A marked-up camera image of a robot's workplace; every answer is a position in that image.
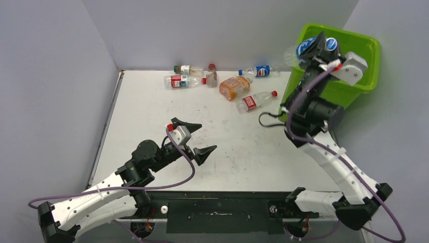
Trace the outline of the blue label water bottle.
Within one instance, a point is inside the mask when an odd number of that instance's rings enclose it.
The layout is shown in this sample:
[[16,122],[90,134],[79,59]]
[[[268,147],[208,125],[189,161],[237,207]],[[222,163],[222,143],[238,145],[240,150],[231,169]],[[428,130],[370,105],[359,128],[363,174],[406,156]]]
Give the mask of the blue label water bottle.
[[[301,41],[299,44],[290,46],[286,49],[283,57],[287,66],[299,66],[301,63],[306,63],[316,55],[317,44],[322,41],[321,37],[313,36]],[[340,53],[339,42],[336,38],[326,37],[325,48],[329,54],[337,55]]]

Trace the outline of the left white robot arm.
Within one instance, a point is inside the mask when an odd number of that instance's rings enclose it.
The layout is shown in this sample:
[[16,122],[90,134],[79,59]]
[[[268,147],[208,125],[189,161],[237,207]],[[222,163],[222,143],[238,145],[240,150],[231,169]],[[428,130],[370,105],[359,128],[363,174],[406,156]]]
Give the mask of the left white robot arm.
[[101,182],[86,191],[59,197],[51,203],[42,199],[37,206],[38,223],[45,242],[74,242],[90,229],[113,220],[137,216],[145,218],[153,208],[147,194],[152,188],[154,172],[158,172],[181,157],[191,166],[191,175],[173,188],[190,181],[195,166],[202,165],[217,148],[212,145],[191,149],[187,142],[191,134],[201,129],[201,124],[171,119],[165,128],[169,143],[159,146],[153,140],[144,140],[132,152],[131,159]]

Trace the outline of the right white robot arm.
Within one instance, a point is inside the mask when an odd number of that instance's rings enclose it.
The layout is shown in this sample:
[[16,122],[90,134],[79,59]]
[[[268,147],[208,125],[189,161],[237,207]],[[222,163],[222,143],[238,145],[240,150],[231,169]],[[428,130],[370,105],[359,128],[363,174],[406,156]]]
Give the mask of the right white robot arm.
[[333,215],[352,230],[360,230],[391,195],[387,183],[379,183],[354,164],[346,150],[333,140],[330,130],[341,121],[344,108],[321,97],[334,80],[356,84],[368,65],[353,52],[343,55],[335,38],[324,32],[298,44],[285,55],[287,63],[296,62],[304,73],[280,105],[286,137],[310,156],[336,183],[336,192],[294,190],[285,200],[286,211],[297,218],[310,213]]

